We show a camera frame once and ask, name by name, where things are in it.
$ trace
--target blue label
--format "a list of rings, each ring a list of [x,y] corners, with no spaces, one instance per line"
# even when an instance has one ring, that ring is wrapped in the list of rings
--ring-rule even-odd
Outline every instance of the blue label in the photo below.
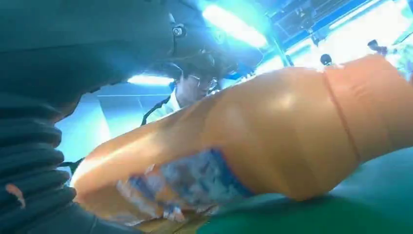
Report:
[[[225,204],[253,195],[237,180],[216,149],[162,165],[160,170],[180,198],[194,207]]]
[[[144,175],[131,177],[128,183],[166,212],[179,208],[178,204],[199,209],[253,195],[237,180],[221,151],[216,149],[156,166]],[[157,194],[165,187],[174,191],[179,196],[178,200],[157,200]]]

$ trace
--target orange bottle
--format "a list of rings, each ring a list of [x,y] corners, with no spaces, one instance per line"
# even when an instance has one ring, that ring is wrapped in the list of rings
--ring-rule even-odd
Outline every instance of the orange bottle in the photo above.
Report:
[[[285,68],[102,144],[72,184],[86,209],[124,223],[256,194],[300,201],[413,146],[412,117],[412,86],[381,56]]]

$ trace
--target glasses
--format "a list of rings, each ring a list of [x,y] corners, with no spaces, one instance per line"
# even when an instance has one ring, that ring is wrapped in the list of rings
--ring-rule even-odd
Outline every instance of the glasses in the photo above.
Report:
[[[201,78],[196,77],[194,75],[189,75],[189,76],[198,81],[198,87],[199,86],[203,86],[203,87],[206,86],[206,87],[208,87],[208,90],[212,90],[218,85],[218,81],[217,81],[216,78],[210,78],[210,79],[203,78],[203,79],[201,79]]]

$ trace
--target ceiling light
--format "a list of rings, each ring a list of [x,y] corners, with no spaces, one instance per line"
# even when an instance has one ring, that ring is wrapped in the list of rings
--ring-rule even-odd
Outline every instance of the ceiling light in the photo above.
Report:
[[[242,40],[254,47],[264,47],[267,45],[265,37],[255,28],[247,25],[240,18],[217,5],[209,5],[202,15],[210,23],[236,39]]]
[[[173,82],[172,78],[168,77],[158,77],[158,76],[147,76],[147,75],[137,75],[133,76],[128,80],[129,83],[133,84],[146,84],[146,85],[169,85]]]

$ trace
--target white shirt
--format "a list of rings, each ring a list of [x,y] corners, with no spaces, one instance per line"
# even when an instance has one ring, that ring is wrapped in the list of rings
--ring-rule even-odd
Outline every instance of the white shirt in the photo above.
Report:
[[[163,104],[160,108],[154,110],[146,119],[146,123],[157,121],[161,118],[169,116],[170,114],[179,111],[181,107],[179,106],[178,100],[176,99],[176,88],[170,94],[169,101]]]

